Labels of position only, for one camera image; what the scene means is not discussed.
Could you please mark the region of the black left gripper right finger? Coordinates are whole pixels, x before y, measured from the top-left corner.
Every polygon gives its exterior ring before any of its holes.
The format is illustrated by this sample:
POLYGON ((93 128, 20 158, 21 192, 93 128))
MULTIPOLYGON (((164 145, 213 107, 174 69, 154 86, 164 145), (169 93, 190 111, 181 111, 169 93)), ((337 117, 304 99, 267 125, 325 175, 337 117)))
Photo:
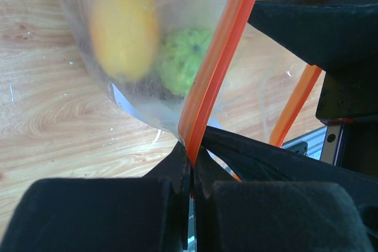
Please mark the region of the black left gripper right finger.
POLYGON ((330 182, 244 181, 205 149, 193 169, 198 251, 373 251, 357 207, 330 182))

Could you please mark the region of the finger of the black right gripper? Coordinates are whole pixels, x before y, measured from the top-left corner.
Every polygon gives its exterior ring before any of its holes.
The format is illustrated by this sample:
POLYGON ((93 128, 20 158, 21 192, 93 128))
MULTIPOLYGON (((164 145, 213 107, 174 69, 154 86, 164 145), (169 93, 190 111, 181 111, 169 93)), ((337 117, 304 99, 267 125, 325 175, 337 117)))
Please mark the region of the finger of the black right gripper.
POLYGON ((377 0, 260 0, 247 22, 326 72, 377 71, 377 0))

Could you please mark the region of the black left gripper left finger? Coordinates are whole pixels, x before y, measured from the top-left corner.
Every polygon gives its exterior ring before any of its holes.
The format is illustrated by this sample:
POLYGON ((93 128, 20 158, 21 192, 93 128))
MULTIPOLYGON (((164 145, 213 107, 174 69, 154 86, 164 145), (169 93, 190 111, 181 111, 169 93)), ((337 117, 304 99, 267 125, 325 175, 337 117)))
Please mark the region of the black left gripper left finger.
POLYGON ((2 251, 183 251, 190 162, 178 143, 140 178, 47 178, 17 205, 2 251))

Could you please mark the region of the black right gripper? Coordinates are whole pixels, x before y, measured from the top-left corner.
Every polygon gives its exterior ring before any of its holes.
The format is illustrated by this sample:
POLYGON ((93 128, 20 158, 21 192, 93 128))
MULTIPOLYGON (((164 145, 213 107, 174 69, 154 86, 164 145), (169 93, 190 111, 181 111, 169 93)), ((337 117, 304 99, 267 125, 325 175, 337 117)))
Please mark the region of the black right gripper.
POLYGON ((315 116, 327 126, 320 161, 211 126, 202 145, 243 181, 333 182, 353 199, 376 199, 367 175, 377 175, 377 78, 327 73, 315 116))

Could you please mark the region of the green custard apple toy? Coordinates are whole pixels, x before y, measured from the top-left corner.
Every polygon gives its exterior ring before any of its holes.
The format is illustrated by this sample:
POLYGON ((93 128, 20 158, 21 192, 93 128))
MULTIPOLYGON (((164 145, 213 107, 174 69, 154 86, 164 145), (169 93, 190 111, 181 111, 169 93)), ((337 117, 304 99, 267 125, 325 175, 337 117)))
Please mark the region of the green custard apple toy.
POLYGON ((213 32, 183 28, 165 35, 159 48, 156 71, 172 94, 187 96, 210 45, 213 32))

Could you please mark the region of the clear zip top bag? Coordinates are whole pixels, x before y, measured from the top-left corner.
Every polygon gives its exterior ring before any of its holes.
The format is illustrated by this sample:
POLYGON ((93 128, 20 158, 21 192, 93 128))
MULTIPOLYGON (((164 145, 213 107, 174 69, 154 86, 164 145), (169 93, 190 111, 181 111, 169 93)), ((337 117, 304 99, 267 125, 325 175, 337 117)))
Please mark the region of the clear zip top bag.
POLYGON ((256 0, 59 1, 97 82, 195 163, 256 0))

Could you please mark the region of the orange yellow mango toy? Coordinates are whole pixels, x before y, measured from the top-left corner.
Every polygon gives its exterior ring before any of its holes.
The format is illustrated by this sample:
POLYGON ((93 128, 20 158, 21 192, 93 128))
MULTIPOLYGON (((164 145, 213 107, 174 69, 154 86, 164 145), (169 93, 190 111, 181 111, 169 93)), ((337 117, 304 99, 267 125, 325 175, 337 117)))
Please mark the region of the orange yellow mango toy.
POLYGON ((128 82, 150 72, 159 44, 155 0, 94 0, 89 30, 107 75, 128 82))

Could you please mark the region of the dark purple grape bunch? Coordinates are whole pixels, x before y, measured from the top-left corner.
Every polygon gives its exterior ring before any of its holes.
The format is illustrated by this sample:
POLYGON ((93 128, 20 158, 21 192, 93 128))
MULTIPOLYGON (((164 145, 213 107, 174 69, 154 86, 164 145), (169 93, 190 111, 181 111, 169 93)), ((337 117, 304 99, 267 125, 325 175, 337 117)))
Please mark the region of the dark purple grape bunch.
POLYGON ((114 84, 127 99, 131 100, 135 98, 153 98, 162 101, 172 100, 176 102, 183 99, 183 96, 174 95, 165 88, 160 77, 154 71, 149 73, 142 80, 128 83, 120 82, 108 76, 95 59, 89 40, 81 39, 77 45, 88 73, 102 90, 109 93, 111 98, 114 99, 112 87, 114 84))

